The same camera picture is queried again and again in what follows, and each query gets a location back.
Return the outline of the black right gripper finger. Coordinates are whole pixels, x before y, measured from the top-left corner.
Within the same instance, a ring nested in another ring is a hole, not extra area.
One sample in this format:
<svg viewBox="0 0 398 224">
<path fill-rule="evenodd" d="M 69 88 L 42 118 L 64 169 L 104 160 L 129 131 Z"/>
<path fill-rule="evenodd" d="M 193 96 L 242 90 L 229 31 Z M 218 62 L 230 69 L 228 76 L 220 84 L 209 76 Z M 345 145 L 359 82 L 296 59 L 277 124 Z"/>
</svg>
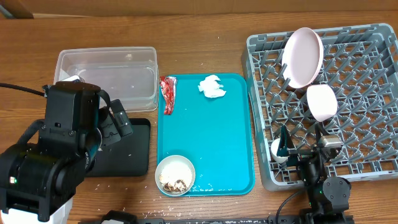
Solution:
<svg viewBox="0 0 398 224">
<path fill-rule="evenodd" d="M 316 143 L 319 146 L 326 146 L 329 135 L 321 123 L 315 125 Z"/>
<path fill-rule="evenodd" d="M 295 150 L 295 145 L 292 141 L 290 133 L 285 125 L 281 126 L 280 129 L 280 141 L 277 148 L 277 156 L 288 157 L 290 156 L 290 151 Z"/>
</svg>

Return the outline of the white cup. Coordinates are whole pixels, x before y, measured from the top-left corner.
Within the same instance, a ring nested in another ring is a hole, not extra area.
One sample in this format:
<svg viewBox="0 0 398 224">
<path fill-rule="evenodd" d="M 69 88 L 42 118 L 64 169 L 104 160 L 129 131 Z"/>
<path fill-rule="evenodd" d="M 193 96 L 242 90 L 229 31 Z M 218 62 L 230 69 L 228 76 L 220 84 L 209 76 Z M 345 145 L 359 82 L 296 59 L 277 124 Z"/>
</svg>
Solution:
<svg viewBox="0 0 398 224">
<path fill-rule="evenodd" d="M 277 151 L 279 148 L 279 143 L 280 143 L 280 138 L 275 139 L 272 144 L 271 144 L 271 156 L 272 158 L 278 163 L 278 164 L 283 164 L 284 162 L 287 162 L 288 157 L 281 157 L 277 155 Z"/>
</svg>

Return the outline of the pink white bowl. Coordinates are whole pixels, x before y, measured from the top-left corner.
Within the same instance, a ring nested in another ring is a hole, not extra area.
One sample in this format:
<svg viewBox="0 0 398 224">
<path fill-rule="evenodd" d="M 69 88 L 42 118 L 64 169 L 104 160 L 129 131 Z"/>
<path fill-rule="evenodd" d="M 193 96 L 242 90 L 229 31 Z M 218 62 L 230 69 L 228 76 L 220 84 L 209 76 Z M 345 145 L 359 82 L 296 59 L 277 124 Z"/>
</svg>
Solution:
<svg viewBox="0 0 398 224">
<path fill-rule="evenodd" d="M 322 122 L 333 117 L 338 109 L 334 91 L 329 85 L 310 85 L 307 88 L 308 108 L 312 116 Z"/>
</svg>

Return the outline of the large white plate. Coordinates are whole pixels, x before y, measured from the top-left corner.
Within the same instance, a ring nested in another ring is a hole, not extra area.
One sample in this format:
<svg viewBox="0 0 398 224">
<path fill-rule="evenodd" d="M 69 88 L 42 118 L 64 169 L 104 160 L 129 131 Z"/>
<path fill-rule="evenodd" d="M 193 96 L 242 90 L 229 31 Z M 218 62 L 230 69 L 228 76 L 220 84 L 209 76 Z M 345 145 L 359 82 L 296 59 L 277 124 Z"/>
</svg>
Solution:
<svg viewBox="0 0 398 224">
<path fill-rule="evenodd" d="M 319 35 L 308 27 L 297 29 L 288 39 L 282 56 L 286 65 L 283 77 L 289 86 L 302 88 L 317 77 L 323 62 L 323 44 Z"/>
</svg>

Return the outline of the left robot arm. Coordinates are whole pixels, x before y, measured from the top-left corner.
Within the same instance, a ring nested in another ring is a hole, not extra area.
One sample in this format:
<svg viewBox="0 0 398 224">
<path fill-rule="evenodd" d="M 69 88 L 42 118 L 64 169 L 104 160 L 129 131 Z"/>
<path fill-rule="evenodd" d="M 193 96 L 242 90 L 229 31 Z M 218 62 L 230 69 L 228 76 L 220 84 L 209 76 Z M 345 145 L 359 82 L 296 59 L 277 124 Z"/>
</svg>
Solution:
<svg viewBox="0 0 398 224">
<path fill-rule="evenodd" d="M 45 118 L 1 153 L 3 223 L 66 223 L 99 149 L 132 133 L 119 99 L 83 82 L 43 87 Z"/>
</svg>

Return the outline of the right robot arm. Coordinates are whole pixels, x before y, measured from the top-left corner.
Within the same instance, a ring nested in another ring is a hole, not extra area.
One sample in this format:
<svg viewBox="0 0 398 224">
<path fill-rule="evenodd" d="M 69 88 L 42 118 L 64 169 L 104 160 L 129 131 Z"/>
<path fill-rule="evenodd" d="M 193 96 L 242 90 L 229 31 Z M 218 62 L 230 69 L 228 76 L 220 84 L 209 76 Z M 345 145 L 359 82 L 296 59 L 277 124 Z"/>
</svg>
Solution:
<svg viewBox="0 0 398 224">
<path fill-rule="evenodd" d="M 298 168 L 304 187 L 282 202 L 275 216 L 276 223 L 284 205 L 303 192 L 308 196 L 310 208 L 300 211 L 299 223 L 354 222 L 352 217 L 344 215 L 349 209 L 350 182 L 342 177 L 329 177 L 325 165 L 340 153 L 343 143 L 339 136 L 329 134 L 318 123 L 315 134 L 315 144 L 310 149 L 300 149 L 294 145 L 287 127 L 283 125 L 280 128 L 277 155 L 287 158 L 286 166 Z"/>
</svg>

